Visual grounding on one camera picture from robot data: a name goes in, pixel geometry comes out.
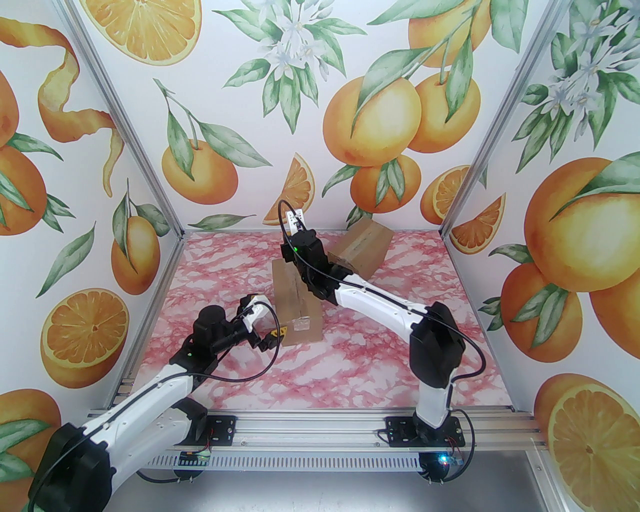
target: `cardboard box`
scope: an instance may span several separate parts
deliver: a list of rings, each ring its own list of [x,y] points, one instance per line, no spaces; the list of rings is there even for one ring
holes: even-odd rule
[[[280,326],[287,327],[283,346],[322,341],[322,303],[302,282],[298,269],[283,259],[271,262],[273,292]]]
[[[327,257],[368,280],[383,264],[393,236],[389,228],[364,217],[327,250]]]

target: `orange illustration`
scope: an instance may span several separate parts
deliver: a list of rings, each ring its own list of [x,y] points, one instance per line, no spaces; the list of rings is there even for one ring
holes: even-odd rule
[[[238,188],[238,174],[233,163],[202,140],[196,143],[190,139],[189,143],[193,149],[193,179],[176,163],[170,147],[162,155],[162,171],[171,188],[199,204],[220,204],[231,199]]]
[[[17,191],[11,200],[0,194],[0,235],[17,235],[33,228],[47,207],[47,191],[36,166],[18,150],[0,148],[0,173]]]
[[[387,213],[407,204],[420,188],[420,168],[408,156],[397,158],[404,176],[404,194],[399,201],[396,192],[389,187],[382,201],[376,205],[376,188],[380,177],[381,166],[362,167],[351,180],[351,198],[358,208],[369,213]]]
[[[81,290],[61,300],[42,326],[40,355],[61,386],[82,388],[113,368],[124,347],[129,311],[115,293]]]
[[[295,153],[291,161],[289,173],[282,187],[282,192],[280,192],[275,203],[273,203],[264,216],[262,223],[267,226],[277,226],[280,223],[278,219],[278,202],[280,202],[280,200],[287,200],[295,209],[302,208],[302,211],[306,212],[311,206],[315,195],[316,182],[311,168],[307,162],[305,162],[304,158],[298,153]]]
[[[111,269],[118,285],[131,295],[147,291],[160,267],[160,244],[151,223],[134,215],[127,221],[127,250],[131,263],[114,240]]]
[[[81,0],[87,16],[125,55],[157,66],[193,50],[202,23],[200,0]]]
[[[451,242],[461,253],[477,254],[486,248],[498,232],[507,194],[504,193],[470,221],[451,230]]]
[[[449,40],[449,49],[445,62],[447,66],[453,64],[454,59],[469,34],[469,27],[472,20],[467,17],[467,12],[473,7],[474,3],[476,3],[476,0],[464,0],[460,5],[443,14],[430,18],[415,18],[409,20],[409,46],[411,48],[435,46],[449,33],[454,31],[456,26],[460,25]],[[489,0],[483,0],[473,19],[473,26],[471,27],[471,47],[474,50],[483,41],[484,36],[489,32],[489,27],[491,26],[489,4]],[[445,46],[443,45],[438,48],[423,65],[430,68],[439,68],[442,64],[444,51]]]
[[[111,197],[111,173],[122,153],[124,142],[106,112],[94,109],[63,110],[69,100],[71,86],[80,74],[76,53],[67,38],[58,30],[44,25],[0,17],[0,41],[17,48],[58,46],[65,50],[63,63],[47,75],[38,90],[40,116],[51,138],[58,142],[73,142],[100,128],[111,129],[109,157],[102,169],[102,186],[107,196]]]
[[[511,271],[500,294],[500,313],[509,338],[524,355],[543,363],[567,357],[582,333],[582,309],[574,292],[567,296],[555,330],[540,345],[533,346],[532,343],[540,321],[538,317],[524,322],[513,321],[527,301],[548,284],[535,264],[525,263]]]
[[[420,213],[427,222],[442,224],[468,170],[468,165],[459,165],[444,171],[429,184],[420,200]]]
[[[13,137],[18,129],[18,120],[18,102],[9,82],[0,72],[0,147]]]
[[[363,77],[347,82],[324,113],[324,142],[341,162],[379,166],[396,158],[415,136],[420,97],[406,79],[398,79],[364,105],[351,133]]]
[[[418,131],[409,142],[409,149],[420,153],[444,151],[462,139],[476,122],[480,112],[480,89],[473,79],[470,79],[464,101],[447,120],[449,106],[445,89],[448,76],[449,73],[445,73],[441,82],[440,74],[436,73],[415,87],[420,97],[422,115]]]
[[[640,359],[640,270],[614,287],[589,295],[607,334],[621,349]]]
[[[36,389],[18,389],[0,395],[0,431],[13,423],[20,427],[12,437],[16,444],[7,448],[6,454],[12,458],[10,472],[2,471],[0,477],[0,511],[20,512],[28,501],[27,491],[31,486],[33,473],[38,469],[42,454],[51,435],[60,428],[58,405],[45,392]],[[24,477],[15,474],[26,464]]]
[[[570,291],[611,288],[640,267],[640,196],[600,193],[558,210],[608,164],[580,158],[552,172],[529,202],[524,236],[546,279]]]
[[[547,380],[534,414],[564,487],[590,512],[640,506],[640,420],[609,387],[577,374]]]

